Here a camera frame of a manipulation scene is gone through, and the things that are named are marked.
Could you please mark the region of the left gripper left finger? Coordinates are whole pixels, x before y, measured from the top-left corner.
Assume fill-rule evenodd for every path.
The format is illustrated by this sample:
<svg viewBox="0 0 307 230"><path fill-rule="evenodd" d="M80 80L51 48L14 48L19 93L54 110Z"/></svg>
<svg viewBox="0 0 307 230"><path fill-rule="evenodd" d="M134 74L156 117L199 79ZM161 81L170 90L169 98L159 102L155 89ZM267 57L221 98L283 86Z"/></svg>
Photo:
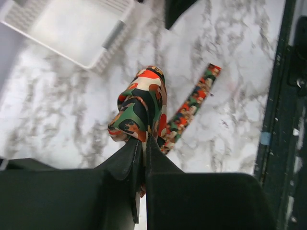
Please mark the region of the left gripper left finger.
<svg viewBox="0 0 307 230"><path fill-rule="evenodd" d="M132 230L139 222L142 144L130 139L92 169L31 158L0 163L3 230Z"/></svg>

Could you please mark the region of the colourful patterned necktie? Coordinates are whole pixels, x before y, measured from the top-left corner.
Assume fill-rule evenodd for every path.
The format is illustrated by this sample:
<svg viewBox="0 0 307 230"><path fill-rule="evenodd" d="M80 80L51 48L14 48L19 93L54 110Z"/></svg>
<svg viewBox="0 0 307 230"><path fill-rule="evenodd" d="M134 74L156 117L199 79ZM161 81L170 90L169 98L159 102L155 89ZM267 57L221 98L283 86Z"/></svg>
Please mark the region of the colourful patterned necktie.
<svg viewBox="0 0 307 230"><path fill-rule="evenodd" d="M108 125L114 141L135 138L147 149L150 137L157 140L166 155L192 122L205 98L210 94L221 68L209 64L194 89L171 119L167 119L165 76L157 66L141 69L118 97L118 114Z"/></svg>

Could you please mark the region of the white plastic basket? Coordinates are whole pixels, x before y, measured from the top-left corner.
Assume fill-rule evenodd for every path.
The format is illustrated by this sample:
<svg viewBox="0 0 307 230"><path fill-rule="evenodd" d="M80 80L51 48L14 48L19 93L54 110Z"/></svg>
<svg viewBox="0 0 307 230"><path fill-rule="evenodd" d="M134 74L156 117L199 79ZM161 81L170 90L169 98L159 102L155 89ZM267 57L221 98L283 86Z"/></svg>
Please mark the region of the white plastic basket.
<svg viewBox="0 0 307 230"><path fill-rule="evenodd" d="M102 73L126 38L134 0L6 0L0 21L82 69Z"/></svg>

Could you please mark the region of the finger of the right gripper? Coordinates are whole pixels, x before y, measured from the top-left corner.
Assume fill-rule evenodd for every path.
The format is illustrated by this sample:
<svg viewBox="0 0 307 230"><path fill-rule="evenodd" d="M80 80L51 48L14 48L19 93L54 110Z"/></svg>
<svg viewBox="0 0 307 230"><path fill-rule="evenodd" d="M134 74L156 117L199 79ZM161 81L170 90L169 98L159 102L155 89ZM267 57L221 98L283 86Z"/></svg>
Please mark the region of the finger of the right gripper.
<svg viewBox="0 0 307 230"><path fill-rule="evenodd" d="M165 28L169 30L177 19L197 0L165 0Z"/></svg>

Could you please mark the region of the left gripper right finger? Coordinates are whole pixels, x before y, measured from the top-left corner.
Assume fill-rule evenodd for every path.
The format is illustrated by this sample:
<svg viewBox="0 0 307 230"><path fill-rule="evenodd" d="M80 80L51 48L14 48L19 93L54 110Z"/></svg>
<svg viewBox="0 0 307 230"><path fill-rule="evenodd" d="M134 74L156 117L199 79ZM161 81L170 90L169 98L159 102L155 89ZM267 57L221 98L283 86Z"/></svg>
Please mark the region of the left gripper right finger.
<svg viewBox="0 0 307 230"><path fill-rule="evenodd" d="M185 173L156 140L146 152L147 228L150 230L274 230L259 182L244 173Z"/></svg>

